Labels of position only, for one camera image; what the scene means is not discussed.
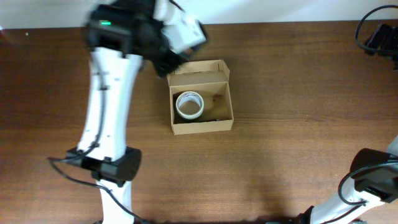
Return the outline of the cardboard box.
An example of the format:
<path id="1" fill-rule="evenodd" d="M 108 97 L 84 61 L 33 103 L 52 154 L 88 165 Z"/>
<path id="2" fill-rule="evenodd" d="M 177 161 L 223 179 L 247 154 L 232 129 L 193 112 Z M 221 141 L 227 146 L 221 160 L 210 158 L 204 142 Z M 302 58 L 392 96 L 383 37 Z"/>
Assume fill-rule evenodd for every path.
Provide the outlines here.
<path id="1" fill-rule="evenodd" d="M 234 122 L 230 70 L 224 60 L 188 62 L 167 75 L 175 135 L 228 131 Z M 222 119 L 217 122 L 203 122 Z"/>

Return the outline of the black slim pen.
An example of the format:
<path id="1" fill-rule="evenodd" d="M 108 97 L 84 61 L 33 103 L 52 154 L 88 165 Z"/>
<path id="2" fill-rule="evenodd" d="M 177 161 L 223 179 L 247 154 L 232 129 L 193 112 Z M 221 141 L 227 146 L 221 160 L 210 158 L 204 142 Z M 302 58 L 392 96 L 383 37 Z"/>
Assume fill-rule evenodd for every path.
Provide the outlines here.
<path id="1" fill-rule="evenodd" d="M 217 121 L 223 121 L 222 119 L 211 119 L 203 122 L 217 122 Z"/>

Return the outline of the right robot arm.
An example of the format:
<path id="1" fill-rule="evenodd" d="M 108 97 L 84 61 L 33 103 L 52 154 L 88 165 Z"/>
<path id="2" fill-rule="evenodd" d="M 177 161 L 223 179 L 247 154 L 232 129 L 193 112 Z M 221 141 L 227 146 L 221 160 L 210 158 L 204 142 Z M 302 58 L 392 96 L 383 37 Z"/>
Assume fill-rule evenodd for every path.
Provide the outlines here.
<path id="1" fill-rule="evenodd" d="M 354 157 L 337 193 L 311 206 L 292 223 L 358 223 L 372 208 L 397 200 L 397 139 L 385 151 L 364 148 Z"/>

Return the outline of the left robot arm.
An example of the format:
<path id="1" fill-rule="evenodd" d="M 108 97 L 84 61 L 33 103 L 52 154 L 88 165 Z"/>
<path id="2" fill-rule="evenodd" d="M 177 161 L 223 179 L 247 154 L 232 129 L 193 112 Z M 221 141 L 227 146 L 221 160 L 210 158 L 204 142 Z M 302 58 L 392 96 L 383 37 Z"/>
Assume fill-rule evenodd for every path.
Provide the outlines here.
<path id="1" fill-rule="evenodd" d="M 141 151 L 126 145 L 136 77 L 145 62 L 165 77 L 208 40 L 203 24 L 174 1 L 114 1 L 96 6 L 84 29 L 90 89 L 83 134 L 63 162 L 91 172 L 103 223 L 142 223 L 132 212 L 131 185 Z"/>

